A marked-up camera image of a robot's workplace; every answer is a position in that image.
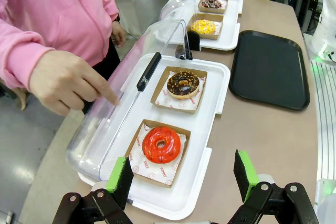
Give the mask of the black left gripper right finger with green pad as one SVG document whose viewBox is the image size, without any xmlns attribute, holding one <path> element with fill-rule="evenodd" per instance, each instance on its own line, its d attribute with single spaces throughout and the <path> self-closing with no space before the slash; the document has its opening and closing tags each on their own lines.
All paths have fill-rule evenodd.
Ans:
<svg viewBox="0 0 336 224">
<path fill-rule="evenodd" d="M 229 223 L 259 223 L 264 215 L 274 216 L 278 223 L 318 223 L 301 183 L 281 188 L 260 180 L 246 151 L 236 150 L 233 171 L 243 204 Z"/>
</svg>

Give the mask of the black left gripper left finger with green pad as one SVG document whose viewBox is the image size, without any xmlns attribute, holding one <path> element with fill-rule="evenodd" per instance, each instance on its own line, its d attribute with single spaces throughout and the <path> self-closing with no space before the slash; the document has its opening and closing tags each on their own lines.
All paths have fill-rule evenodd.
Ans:
<svg viewBox="0 0 336 224">
<path fill-rule="evenodd" d="M 53 223 L 131 223 L 124 212 L 133 180 L 129 158 L 118 157 L 112 173 L 103 184 L 86 196 L 67 193 L 63 196 Z"/>
</svg>

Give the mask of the person's right hand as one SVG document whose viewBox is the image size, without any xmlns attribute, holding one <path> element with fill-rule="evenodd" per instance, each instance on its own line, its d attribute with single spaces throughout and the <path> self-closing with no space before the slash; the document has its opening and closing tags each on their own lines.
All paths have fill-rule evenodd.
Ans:
<svg viewBox="0 0 336 224">
<path fill-rule="evenodd" d="M 34 67 L 29 88 L 39 101 L 59 115 L 82 110 L 85 101 L 104 97 L 113 105 L 119 100 L 107 80 L 80 57 L 52 50 L 45 53 Z"/>
</svg>

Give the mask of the person's left hand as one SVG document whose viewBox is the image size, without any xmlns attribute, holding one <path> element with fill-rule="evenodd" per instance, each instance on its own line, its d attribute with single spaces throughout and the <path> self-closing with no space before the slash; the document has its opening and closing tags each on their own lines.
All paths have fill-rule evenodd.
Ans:
<svg viewBox="0 0 336 224">
<path fill-rule="evenodd" d="M 112 22 L 112 41 L 117 47 L 122 47 L 126 42 L 125 31 L 118 21 Z"/>
</svg>

